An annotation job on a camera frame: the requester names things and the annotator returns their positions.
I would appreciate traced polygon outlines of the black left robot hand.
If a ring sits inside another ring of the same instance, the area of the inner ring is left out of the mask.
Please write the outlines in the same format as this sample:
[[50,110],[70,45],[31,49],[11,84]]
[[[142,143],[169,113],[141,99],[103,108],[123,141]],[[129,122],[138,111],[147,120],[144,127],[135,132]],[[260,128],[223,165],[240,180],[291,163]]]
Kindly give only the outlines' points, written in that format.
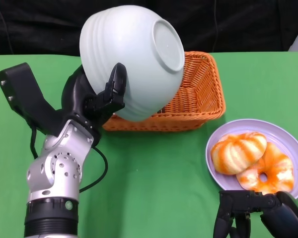
[[125,107],[127,78],[125,66],[117,63],[99,93],[92,89],[82,66],[66,81],[61,97],[64,119],[82,125],[93,137],[93,148],[101,138],[99,129],[115,112]]

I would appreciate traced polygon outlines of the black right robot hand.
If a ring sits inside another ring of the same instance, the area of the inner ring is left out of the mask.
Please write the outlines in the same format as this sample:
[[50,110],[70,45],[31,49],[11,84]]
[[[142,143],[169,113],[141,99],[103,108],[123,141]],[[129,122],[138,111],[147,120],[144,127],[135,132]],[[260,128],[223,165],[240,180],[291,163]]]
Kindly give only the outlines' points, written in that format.
[[298,204],[288,192],[221,190],[219,194],[213,237],[249,238],[250,214],[261,212],[261,221],[274,238],[298,238]]

